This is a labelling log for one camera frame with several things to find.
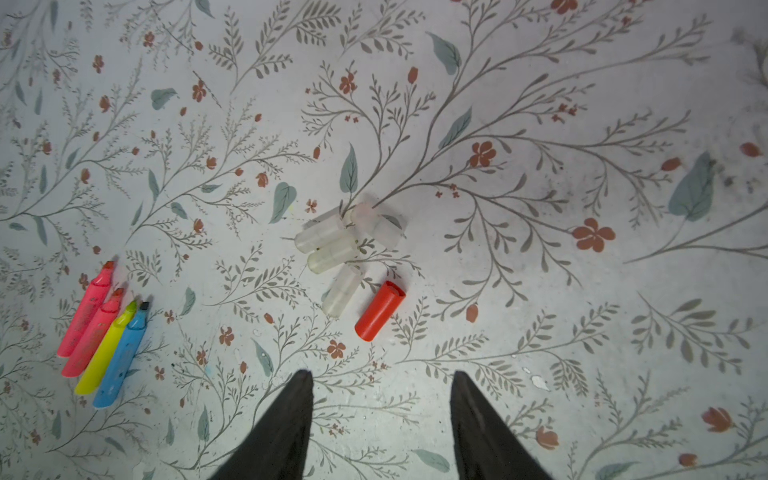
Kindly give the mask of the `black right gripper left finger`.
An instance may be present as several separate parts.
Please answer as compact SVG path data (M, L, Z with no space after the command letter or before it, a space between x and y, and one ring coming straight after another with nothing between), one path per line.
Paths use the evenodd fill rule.
M303 477L313 414L313 376L295 372L213 480Z

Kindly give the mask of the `red pen cap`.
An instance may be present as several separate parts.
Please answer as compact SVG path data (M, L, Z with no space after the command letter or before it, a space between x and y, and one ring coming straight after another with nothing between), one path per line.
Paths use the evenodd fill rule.
M386 281L378 290L355 325L359 338L372 342L406 298L405 291L392 281Z

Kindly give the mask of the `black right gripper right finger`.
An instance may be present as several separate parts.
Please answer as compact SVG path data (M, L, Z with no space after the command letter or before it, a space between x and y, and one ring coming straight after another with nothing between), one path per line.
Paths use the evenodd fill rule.
M461 480L551 479L464 371L454 374L450 410Z

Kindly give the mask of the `red-pink highlighter pen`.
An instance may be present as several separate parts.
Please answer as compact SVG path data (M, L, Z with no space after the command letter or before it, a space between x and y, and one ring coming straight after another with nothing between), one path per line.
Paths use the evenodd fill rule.
M124 288L117 288L96 311L61 372L64 377L78 377L87 368L106 332L120 312L124 293Z

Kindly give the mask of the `yellow highlighter pen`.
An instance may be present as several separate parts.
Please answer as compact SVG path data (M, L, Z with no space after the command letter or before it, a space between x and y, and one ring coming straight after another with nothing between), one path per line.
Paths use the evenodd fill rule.
M132 301L126 309L112 322L103 336L98 349L91 358L86 370L80 378L74 393L86 396L95 392L107 370L119 345L120 339L130 321L137 312L137 302Z

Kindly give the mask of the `blue highlighter pen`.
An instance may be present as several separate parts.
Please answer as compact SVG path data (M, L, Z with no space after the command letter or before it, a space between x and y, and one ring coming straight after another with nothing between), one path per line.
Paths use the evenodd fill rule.
M146 332L149 308L148 301L142 302L125 328L93 400L95 408L107 408L116 401Z

